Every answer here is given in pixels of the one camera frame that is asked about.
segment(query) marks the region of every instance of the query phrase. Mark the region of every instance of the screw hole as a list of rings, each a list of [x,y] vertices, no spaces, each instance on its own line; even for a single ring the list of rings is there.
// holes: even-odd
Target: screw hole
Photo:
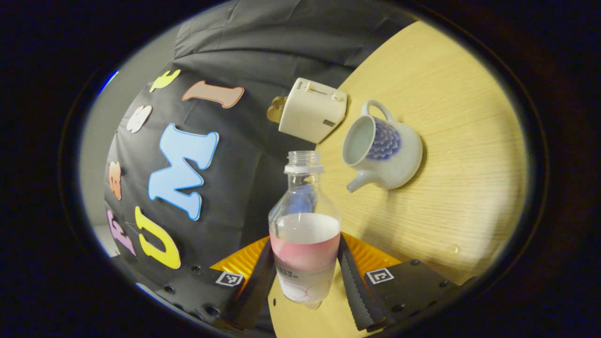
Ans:
[[[219,310],[214,308],[212,305],[205,305],[203,310],[210,316],[216,316],[219,314]]]
[[[188,312],[188,314],[189,314],[189,315],[191,315],[192,317],[194,317],[194,318],[198,319],[199,321],[202,321],[202,320],[203,320],[203,319],[202,319],[202,317],[201,317],[199,314],[197,314],[197,313],[194,313],[194,312]]]
[[[392,312],[401,312],[401,311],[403,311],[404,308],[405,308],[405,304],[397,304],[397,305],[393,306],[390,310]]]
[[[175,306],[176,308],[180,309],[181,311],[186,312],[186,308],[183,307],[183,305],[177,304],[177,303],[173,303],[173,306]]]

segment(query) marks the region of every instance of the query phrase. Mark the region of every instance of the bottle label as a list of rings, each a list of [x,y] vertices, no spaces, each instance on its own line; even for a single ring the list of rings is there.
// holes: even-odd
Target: bottle label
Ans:
[[[279,284],[284,295],[300,303],[326,298],[332,285],[336,261],[318,271],[295,271],[276,262]]]

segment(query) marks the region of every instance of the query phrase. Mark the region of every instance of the bottle neck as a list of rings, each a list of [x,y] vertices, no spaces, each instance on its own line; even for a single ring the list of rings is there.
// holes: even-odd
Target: bottle neck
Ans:
[[[288,174],[288,190],[295,190],[300,186],[311,185],[319,189],[319,173]]]

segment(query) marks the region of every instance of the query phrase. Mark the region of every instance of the round table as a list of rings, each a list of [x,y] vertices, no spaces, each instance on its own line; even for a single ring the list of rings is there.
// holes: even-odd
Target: round table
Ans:
[[[316,150],[326,170],[322,189],[343,214],[342,231],[401,261],[420,259],[457,284],[482,274],[517,226],[528,181],[522,128],[493,75],[454,40],[416,22],[381,45],[340,90],[349,95],[347,116]],[[343,164],[342,144],[369,99],[417,131],[423,160],[401,188],[369,184],[351,194],[346,185],[356,172]],[[277,277],[269,307],[278,337],[369,335],[355,327],[338,264],[317,310],[288,301]]]

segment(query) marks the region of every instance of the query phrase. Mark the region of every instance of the pink label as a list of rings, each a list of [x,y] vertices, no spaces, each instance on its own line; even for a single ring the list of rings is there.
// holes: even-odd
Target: pink label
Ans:
[[[328,296],[335,264],[321,271],[299,272],[278,268],[279,285],[284,295],[300,303],[323,300]]]
[[[295,244],[282,241],[269,232],[276,263],[296,271],[316,271],[336,261],[340,232],[327,241],[315,244]]]

